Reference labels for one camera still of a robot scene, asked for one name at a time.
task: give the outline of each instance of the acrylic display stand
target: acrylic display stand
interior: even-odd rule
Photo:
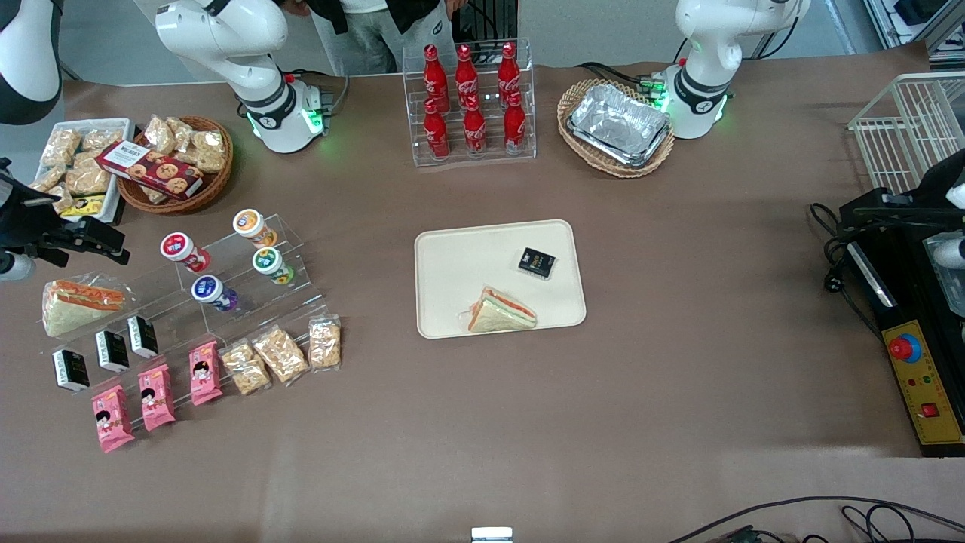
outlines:
[[[503,61],[503,43],[507,40],[490,40],[468,43],[473,49],[473,64],[479,74],[480,111],[486,124],[486,153],[482,157],[470,157],[463,136],[462,111],[459,109],[458,95],[455,90],[455,50],[439,51],[439,62],[449,80],[449,113],[446,132],[449,134],[449,156],[442,161],[436,160],[426,141],[426,83],[423,71],[426,57],[422,49],[402,49],[402,82],[405,89],[405,107],[408,112],[409,135],[412,138],[412,159],[416,166],[439,166],[461,162],[492,162],[536,158],[536,82],[533,77],[533,56],[530,42],[518,38],[516,42],[516,64],[519,65],[519,91],[523,97],[523,111],[526,112],[526,141],[519,155],[509,155],[503,143],[503,115],[505,110],[499,104],[499,65]]]
[[[44,354],[50,359],[54,352],[67,349],[84,357],[91,386],[76,392],[77,396],[91,399],[110,387],[121,385],[131,423],[137,430],[143,427],[138,374],[166,363],[177,408],[191,397],[187,360],[195,347],[217,341],[221,349],[277,324],[307,352],[308,320],[327,311],[325,299],[305,268],[301,238],[277,215],[266,217],[265,223],[278,232],[275,248],[282,253],[285,263],[295,269],[291,283],[276,285],[255,271],[251,262],[255,246],[238,234],[231,234],[205,246],[211,255],[211,264],[202,274],[217,276],[227,288],[237,292],[238,304],[232,311],[220,312],[212,305],[195,301],[191,286],[199,275],[172,262],[127,283],[134,300],[125,304],[124,311],[58,337],[61,345]],[[143,317],[154,326],[160,351],[157,357],[143,358],[130,351],[126,321],[133,315]],[[103,329],[124,337],[130,369],[123,373],[107,371],[97,363],[95,334]],[[226,374],[223,367],[221,384],[226,394],[236,393],[231,375]]]

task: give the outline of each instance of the control panel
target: control panel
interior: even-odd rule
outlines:
[[[886,329],[881,335],[919,442],[963,443],[961,428],[935,371],[918,321]]]

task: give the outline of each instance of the wicker basket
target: wicker basket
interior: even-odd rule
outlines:
[[[646,174],[657,169],[670,154],[671,149],[674,148],[674,133],[671,131],[664,138],[660,147],[653,153],[650,160],[647,162],[643,168],[630,168],[621,163],[619,163],[615,158],[598,150],[596,147],[590,145],[589,143],[583,141],[582,139],[574,136],[566,129],[566,118],[569,117],[570,113],[576,109],[576,106],[580,104],[583,97],[587,94],[587,91],[595,85],[611,84],[626,93],[630,98],[646,101],[643,95],[634,91],[630,87],[623,85],[621,83],[616,83],[614,81],[607,81],[604,79],[588,79],[577,83],[569,88],[563,94],[560,99],[560,103],[556,106],[556,120],[557,127],[560,129],[560,135],[569,144],[569,147],[576,152],[583,160],[587,162],[590,166],[596,168],[601,172],[606,172],[612,176],[619,177],[622,179],[633,179],[638,177],[644,177]]]
[[[119,177],[118,188],[121,190],[121,196],[124,197],[124,200],[126,200],[128,204],[142,212],[153,214],[189,214],[198,211],[211,203],[211,201],[224,190],[228,184],[228,178],[232,175],[234,145],[232,144],[232,138],[228,135],[228,131],[221,125],[205,117],[181,117],[180,119],[197,131],[219,130],[221,132],[221,140],[224,142],[225,153],[227,154],[225,157],[225,167],[216,174],[205,175],[205,184],[202,186],[201,191],[187,200],[168,199],[157,205],[151,203],[148,195],[144,193],[144,190],[141,190],[140,185],[131,180]],[[134,143],[145,145],[146,139],[143,132],[134,138]]]

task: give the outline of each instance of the pink snack package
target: pink snack package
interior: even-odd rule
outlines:
[[[127,398],[120,385],[94,397],[94,416],[97,419],[97,439],[104,452],[110,452],[134,439],[127,416]]]
[[[212,341],[193,349],[188,355],[191,368],[191,403],[200,406],[221,395],[218,372],[218,342]]]
[[[175,399],[171,396],[168,365],[161,364],[137,376],[141,385],[141,414],[150,432],[161,424],[175,421]]]

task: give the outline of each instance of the white wire rack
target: white wire rack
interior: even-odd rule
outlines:
[[[965,147],[955,111],[965,113],[965,71],[906,73],[848,123],[871,182],[899,194],[932,165]]]

